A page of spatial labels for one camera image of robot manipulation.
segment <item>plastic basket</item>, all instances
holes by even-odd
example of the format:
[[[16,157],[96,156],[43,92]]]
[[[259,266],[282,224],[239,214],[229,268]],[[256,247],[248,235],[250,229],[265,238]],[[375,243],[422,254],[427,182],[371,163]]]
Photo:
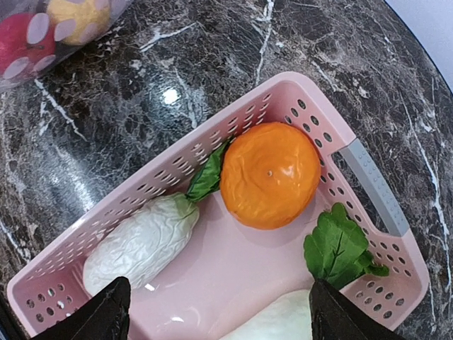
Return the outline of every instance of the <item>plastic basket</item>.
[[[319,149],[322,181],[312,204],[292,224],[272,232],[240,225],[221,196],[201,205],[183,252],[145,288],[134,291],[131,340],[218,339],[283,293],[313,282],[302,244],[319,214],[342,202],[363,228],[388,278],[364,276],[345,295],[371,318],[395,329],[422,300],[429,276],[393,193],[337,110],[307,77],[285,72],[255,88],[169,147],[107,195],[37,255],[8,285],[14,312],[31,336],[63,320],[89,295],[81,272],[92,249],[146,201],[174,191],[230,135],[279,121],[306,131]],[[370,221],[334,164],[340,152],[389,233]]]

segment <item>white wall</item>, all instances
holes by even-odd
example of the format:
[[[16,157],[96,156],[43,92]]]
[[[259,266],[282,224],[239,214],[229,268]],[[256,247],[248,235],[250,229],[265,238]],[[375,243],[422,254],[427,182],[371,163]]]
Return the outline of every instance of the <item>white wall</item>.
[[[426,49],[453,91],[453,0],[386,0]]]

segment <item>green leafy vegetable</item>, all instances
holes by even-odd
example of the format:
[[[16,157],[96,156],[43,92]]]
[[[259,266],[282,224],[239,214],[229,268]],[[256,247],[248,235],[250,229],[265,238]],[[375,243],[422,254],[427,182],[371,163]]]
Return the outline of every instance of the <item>green leafy vegetable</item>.
[[[225,141],[219,149],[213,151],[203,167],[192,177],[189,189],[185,194],[190,202],[200,202],[206,196],[220,189],[220,173],[229,144],[230,139]]]
[[[341,289],[369,273],[388,276],[389,269],[373,262],[368,240],[356,222],[348,219],[345,206],[336,203],[331,212],[319,215],[318,225],[304,242],[304,256],[310,273]]]

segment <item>plastic orange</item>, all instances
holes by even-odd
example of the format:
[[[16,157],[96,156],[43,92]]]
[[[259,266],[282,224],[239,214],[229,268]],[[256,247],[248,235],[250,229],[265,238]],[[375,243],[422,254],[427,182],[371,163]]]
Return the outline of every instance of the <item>plastic orange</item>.
[[[321,176],[316,148],[300,130],[260,124],[225,154],[220,191],[228,211],[261,230],[283,227],[313,199]]]

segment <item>black marble countertop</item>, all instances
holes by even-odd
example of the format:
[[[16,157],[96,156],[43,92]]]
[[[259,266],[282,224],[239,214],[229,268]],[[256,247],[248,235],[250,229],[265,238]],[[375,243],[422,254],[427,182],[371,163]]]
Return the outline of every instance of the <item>black marble countertop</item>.
[[[383,0],[136,0],[104,38],[1,94],[1,289],[150,159],[287,70],[366,144],[420,245],[430,287],[398,332],[453,339],[453,97]]]

